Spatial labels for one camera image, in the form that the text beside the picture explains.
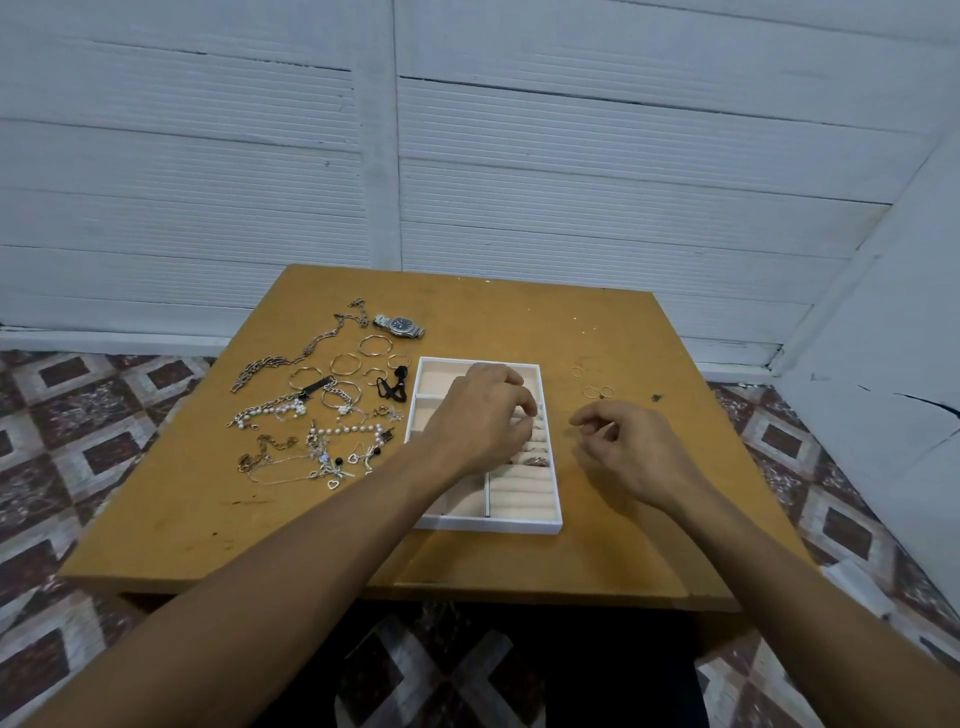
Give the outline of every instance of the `white wall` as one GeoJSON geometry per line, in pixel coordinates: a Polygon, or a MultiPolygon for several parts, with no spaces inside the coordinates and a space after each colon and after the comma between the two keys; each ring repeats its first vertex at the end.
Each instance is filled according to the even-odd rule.
{"type": "Polygon", "coordinates": [[[865,243],[873,264],[778,389],[960,607],[960,132],[865,243]]]}
{"type": "Polygon", "coordinates": [[[0,322],[226,337],[287,263],[371,265],[651,290],[762,367],[958,40],[948,0],[11,0],[0,322]]]}

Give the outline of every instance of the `baseboard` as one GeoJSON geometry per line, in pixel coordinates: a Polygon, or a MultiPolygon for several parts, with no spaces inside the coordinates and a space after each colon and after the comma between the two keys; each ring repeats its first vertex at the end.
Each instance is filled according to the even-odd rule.
{"type": "Polygon", "coordinates": [[[218,356],[226,336],[113,331],[51,331],[44,328],[0,328],[0,351],[172,354],[218,356]]]}
{"type": "Polygon", "coordinates": [[[707,381],[720,384],[773,384],[774,374],[769,367],[748,364],[709,364],[695,362],[707,381]]]}
{"type": "MultiPolygon", "coordinates": [[[[229,343],[226,336],[190,336],[167,333],[115,333],[112,331],[52,331],[45,328],[0,328],[0,351],[83,352],[218,356],[229,343]]],[[[767,367],[745,364],[697,362],[707,381],[725,384],[770,384],[767,367]]]]}

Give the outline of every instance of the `jewelry box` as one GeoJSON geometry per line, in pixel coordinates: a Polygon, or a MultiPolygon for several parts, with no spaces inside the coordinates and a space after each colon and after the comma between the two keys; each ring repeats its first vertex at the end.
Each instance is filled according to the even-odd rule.
{"type": "MultiPolygon", "coordinates": [[[[417,367],[407,436],[423,431],[444,400],[453,380],[475,364],[466,359],[422,356],[417,367]]],[[[417,528],[500,533],[557,533],[564,525],[557,492],[557,472],[550,446],[543,383],[537,364],[510,364],[523,377],[537,401],[534,434],[524,450],[490,473],[463,478],[437,498],[417,523],[417,528]]],[[[522,412],[517,410],[515,416],[522,412]]]]}

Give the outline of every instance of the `jewelry pile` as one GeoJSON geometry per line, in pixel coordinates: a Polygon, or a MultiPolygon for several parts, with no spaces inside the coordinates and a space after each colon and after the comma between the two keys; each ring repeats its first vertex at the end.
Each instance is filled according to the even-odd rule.
{"type": "MultiPolygon", "coordinates": [[[[349,307],[351,308],[360,308],[361,316],[353,316],[352,314],[334,314],[334,318],[337,320],[337,327],[331,331],[319,334],[313,338],[304,348],[300,356],[294,359],[288,359],[283,356],[267,356],[262,359],[257,359],[254,362],[248,364],[240,376],[237,378],[234,385],[231,387],[230,391],[236,393],[240,390],[257,372],[264,368],[276,368],[280,366],[287,366],[293,364],[301,363],[305,358],[307,358],[313,351],[316,349],[317,344],[323,341],[326,338],[336,336],[340,329],[344,327],[344,324],[347,319],[352,319],[356,321],[360,328],[365,328],[369,323],[369,318],[367,315],[367,310],[364,307],[363,299],[356,299],[353,301],[349,307]]],[[[423,336],[423,329],[417,328],[413,325],[409,319],[393,319],[390,320],[395,322],[396,325],[392,328],[382,327],[389,330],[396,336],[407,336],[409,338],[420,338],[423,336]]],[[[394,342],[387,336],[382,334],[371,334],[364,337],[360,343],[357,345],[356,350],[363,356],[373,357],[373,356],[385,356],[393,350],[394,342]],[[386,351],[381,352],[370,352],[365,351],[366,349],[372,348],[372,345],[367,345],[367,342],[370,342],[372,339],[383,339],[387,342],[386,351]]],[[[410,358],[406,354],[391,354],[387,358],[387,366],[392,368],[393,359],[395,357],[404,357],[407,365],[410,364],[410,358]]],[[[328,451],[328,446],[331,441],[331,437],[335,435],[345,435],[353,433],[373,433],[373,443],[372,445],[365,445],[364,443],[357,443],[353,451],[347,458],[347,463],[350,465],[362,464],[364,468],[364,474],[371,473],[373,467],[371,466],[371,460],[379,455],[382,451],[382,448],[391,440],[394,439],[393,428],[384,428],[381,424],[367,424],[368,420],[373,418],[385,418],[388,422],[394,423],[399,422],[403,419],[403,414],[398,412],[392,405],[382,404],[377,405],[370,412],[365,412],[357,406],[357,403],[363,397],[362,388],[355,382],[349,381],[343,378],[343,376],[350,376],[359,372],[363,367],[362,359],[352,352],[341,352],[338,353],[330,361],[330,376],[324,376],[324,373],[317,367],[308,367],[303,366],[296,369],[288,378],[289,386],[294,390],[285,395],[281,395],[273,400],[263,402],[252,407],[247,407],[246,409],[238,412],[232,420],[227,423],[227,427],[236,427],[237,429],[259,429],[259,424],[252,422],[252,419],[259,417],[261,415],[272,414],[281,422],[288,422],[289,420],[295,420],[296,418],[303,417],[307,413],[307,402],[314,398],[315,392],[320,392],[320,402],[323,406],[330,409],[337,410],[337,424],[336,427],[318,427],[316,420],[310,421],[310,429],[307,432],[306,437],[304,438],[304,444],[306,446],[306,454],[299,455],[290,455],[289,457],[274,458],[267,450],[268,446],[276,450],[289,449],[295,446],[299,439],[296,437],[290,437],[286,440],[285,443],[277,442],[272,436],[267,434],[259,435],[256,439],[258,453],[256,455],[244,454],[240,457],[237,462],[237,470],[240,473],[243,473],[250,479],[251,482],[260,484],[260,485],[279,485],[281,483],[290,483],[298,480],[316,480],[319,478],[330,476],[326,482],[327,488],[330,490],[336,489],[345,477],[354,477],[353,473],[348,473],[344,470],[344,458],[342,457],[331,457],[328,451]],[[356,360],[356,366],[349,371],[338,371],[336,365],[339,360],[343,357],[351,358],[356,360]],[[304,371],[313,371],[320,375],[320,379],[312,384],[309,384],[305,387],[300,388],[294,384],[294,379],[298,374],[304,371]],[[352,396],[344,387],[352,388],[356,390],[356,395],[352,396]],[[326,397],[331,395],[335,398],[339,398],[342,403],[330,403],[326,400],[326,397]],[[353,414],[357,413],[360,415],[360,421],[355,425],[346,425],[342,423],[342,420],[353,414]],[[291,461],[297,460],[307,460],[315,464],[316,469],[310,471],[306,475],[301,475],[298,477],[288,477],[280,480],[260,480],[257,477],[257,474],[263,471],[265,468],[271,466],[279,465],[281,463],[288,463],[291,461]]],[[[378,368],[369,368],[365,375],[368,375],[371,371],[383,372],[384,375],[388,376],[389,373],[383,369],[378,368]]],[[[396,376],[397,376],[397,387],[391,388],[389,385],[386,385],[386,378],[379,377],[376,382],[366,381],[365,383],[370,386],[377,386],[381,382],[386,385],[386,389],[391,394],[394,394],[392,397],[385,397],[382,390],[379,391],[379,394],[384,399],[394,399],[397,401],[406,401],[405,392],[403,393],[403,399],[400,399],[396,396],[396,390],[402,391],[403,378],[406,376],[407,366],[401,365],[396,367],[396,376]]]]}

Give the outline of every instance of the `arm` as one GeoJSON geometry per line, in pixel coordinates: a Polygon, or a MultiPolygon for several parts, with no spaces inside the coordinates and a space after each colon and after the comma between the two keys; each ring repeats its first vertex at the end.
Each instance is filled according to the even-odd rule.
{"type": "Polygon", "coordinates": [[[97,657],[26,725],[236,726],[316,651],[423,511],[467,473],[506,462],[537,413],[516,372],[475,365],[423,434],[280,528],[97,657]]]}
{"type": "Polygon", "coordinates": [[[744,516],[661,413],[601,401],[570,422],[588,455],[706,554],[825,724],[960,725],[960,681],[744,516]]]}

